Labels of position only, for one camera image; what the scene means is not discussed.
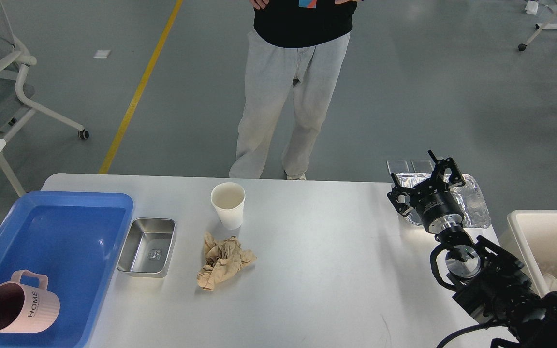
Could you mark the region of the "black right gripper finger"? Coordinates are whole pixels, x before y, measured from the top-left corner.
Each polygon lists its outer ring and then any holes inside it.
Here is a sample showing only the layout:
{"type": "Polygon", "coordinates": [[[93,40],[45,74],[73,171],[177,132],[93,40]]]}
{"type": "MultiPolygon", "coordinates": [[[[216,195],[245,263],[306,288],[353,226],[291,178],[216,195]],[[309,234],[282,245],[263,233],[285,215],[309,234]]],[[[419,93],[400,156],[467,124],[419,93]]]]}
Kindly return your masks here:
{"type": "Polygon", "coordinates": [[[394,209],[402,217],[407,217],[418,204],[419,192],[415,188],[403,187],[395,173],[390,174],[393,188],[387,194],[394,209]]]}
{"type": "Polygon", "coordinates": [[[464,187],[466,185],[463,174],[458,169],[458,165],[453,157],[438,159],[432,150],[428,150],[427,154],[435,165],[428,180],[432,188],[450,190],[451,188],[464,187]]]}

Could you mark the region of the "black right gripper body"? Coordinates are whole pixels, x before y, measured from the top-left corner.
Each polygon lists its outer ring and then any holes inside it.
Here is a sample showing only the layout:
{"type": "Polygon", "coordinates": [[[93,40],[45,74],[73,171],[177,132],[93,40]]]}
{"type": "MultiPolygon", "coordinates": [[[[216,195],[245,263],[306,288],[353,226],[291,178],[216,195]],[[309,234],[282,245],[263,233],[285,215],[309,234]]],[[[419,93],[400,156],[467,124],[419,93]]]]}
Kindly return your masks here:
{"type": "Polygon", "coordinates": [[[463,226],[464,213],[450,191],[411,188],[408,192],[409,205],[428,233],[442,233],[445,229],[463,226]]]}

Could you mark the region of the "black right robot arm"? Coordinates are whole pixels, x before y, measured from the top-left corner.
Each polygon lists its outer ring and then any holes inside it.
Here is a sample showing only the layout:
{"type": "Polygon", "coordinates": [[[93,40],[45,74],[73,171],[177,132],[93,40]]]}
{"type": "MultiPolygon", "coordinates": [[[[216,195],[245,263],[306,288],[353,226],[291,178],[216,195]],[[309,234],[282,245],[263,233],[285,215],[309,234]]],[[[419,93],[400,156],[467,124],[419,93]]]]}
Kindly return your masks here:
{"type": "Polygon", "coordinates": [[[457,304],[477,322],[447,335],[443,348],[463,334],[492,327],[506,327],[515,341],[493,338],[493,348],[557,348],[557,291],[538,295],[522,271],[524,264],[485,236],[471,238],[466,232],[466,210],[452,194],[466,185],[452,157],[428,151],[431,174],[413,187],[405,187],[390,172],[393,188],[388,193],[398,214],[419,216],[437,246],[431,251],[431,272],[438,284],[453,292],[457,304]]]}

